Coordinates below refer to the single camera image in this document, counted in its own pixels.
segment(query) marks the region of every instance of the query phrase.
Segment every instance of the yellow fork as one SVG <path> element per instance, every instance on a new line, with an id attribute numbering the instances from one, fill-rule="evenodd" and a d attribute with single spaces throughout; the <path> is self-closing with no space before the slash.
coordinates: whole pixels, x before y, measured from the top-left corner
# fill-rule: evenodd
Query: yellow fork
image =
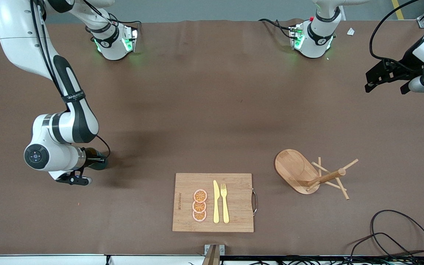
<path id="1" fill-rule="evenodd" d="M 226 184 L 220 184 L 220 195 L 222 195 L 223 198 L 223 222 L 229 223 L 230 217 L 229 217 L 229 208 L 227 207 L 227 185 Z"/>

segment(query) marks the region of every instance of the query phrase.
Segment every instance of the green led light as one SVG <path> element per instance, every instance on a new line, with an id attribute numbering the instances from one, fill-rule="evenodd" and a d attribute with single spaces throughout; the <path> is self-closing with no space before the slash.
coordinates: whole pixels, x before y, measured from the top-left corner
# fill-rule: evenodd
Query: green led light
<path id="1" fill-rule="evenodd" d="M 330 45 L 331 45 L 331 41 L 332 40 L 333 40 L 333 37 L 331 37 L 330 40 L 328 41 L 328 46 L 326 47 L 327 50 L 330 48 Z"/>
<path id="2" fill-rule="evenodd" d="M 132 42 L 130 40 L 122 39 L 122 41 L 124 43 L 125 50 L 127 50 L 129 52 L 129 51 L 131 51 L 133 49 L 132 48 Z"/>
<path id="3" fill-rule="evenodd" d="M 96 46 L 98 47 L 98 52 L 101 52 L 101 48 L 99 48 L 99 44 L 98 41 L 96 39 L 94 39 L 94 43 L 96 44 Z"/>
<path id="4" fill-rule="evenodd" d="M 299 50 L 302 47 L 302 43 L 303 43 L 304 40 L 305 40 L 305 36 L 303 34 L 300 35 L 300 37 L 298 39 L 296 39 L 296 43 L 295 43 L 294 47 Z"/>

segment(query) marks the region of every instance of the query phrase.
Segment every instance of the metal handle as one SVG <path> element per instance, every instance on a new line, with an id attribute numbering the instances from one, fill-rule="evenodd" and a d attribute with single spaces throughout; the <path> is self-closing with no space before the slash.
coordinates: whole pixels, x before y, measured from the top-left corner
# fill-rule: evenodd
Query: metal handle
<path id="1" fill-rule="evenodd" d="M 256 215 L 256 211 L 258 210 L 258 195 L 256 195 L 254 188 L 251 188 L 251 191 L 253 192 L 253 194 L 251 195 L 251 207 L 253 207 L 253 195 L 254 195 L 254 211 L 253 211 L 253 216 L 254 216 Z"/>

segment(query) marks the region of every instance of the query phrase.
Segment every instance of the plastic knife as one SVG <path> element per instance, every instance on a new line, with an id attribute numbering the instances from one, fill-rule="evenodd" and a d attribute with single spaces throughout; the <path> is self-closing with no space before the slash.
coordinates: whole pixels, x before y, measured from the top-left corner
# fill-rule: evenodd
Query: plastic knife
<path id="1" fill-rule="evenodd" d="M 220 190 L 219 185 L 217 184 L 217 181 L 213 181 L 213 199 L 214 199 L 214 205 L 213 205 L 213 222 L 219 223 L 219 198 L 220 198 Z"/>

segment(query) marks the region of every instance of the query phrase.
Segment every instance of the wooden drying rack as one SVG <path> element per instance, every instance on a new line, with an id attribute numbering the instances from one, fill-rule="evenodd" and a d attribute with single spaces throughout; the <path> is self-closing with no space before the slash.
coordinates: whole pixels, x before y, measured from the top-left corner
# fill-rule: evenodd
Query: wooden drying rack
<path id="1" fill-rule="evenodd" d="M 358 159 L 355 159 L 350 164 L 330 172 L 321 165 L 322 160 L 320 157 L 318 158 L 318 164 L 315 162 L 309 163 L 298 151 L 286 149 L 276 156 L 274 166 L 277 173 L 299 193 L 312 194 L 318 190 L 320 184 L 325 183 L 340 189 L 344 197 L 348 200 L 350 198 L 346 188 L 343 187 L 340 177 L 345 176 L 346 170 L 358 161 Z M 333 179 L 336 179 L 338 185 L 329 182 Z"/>

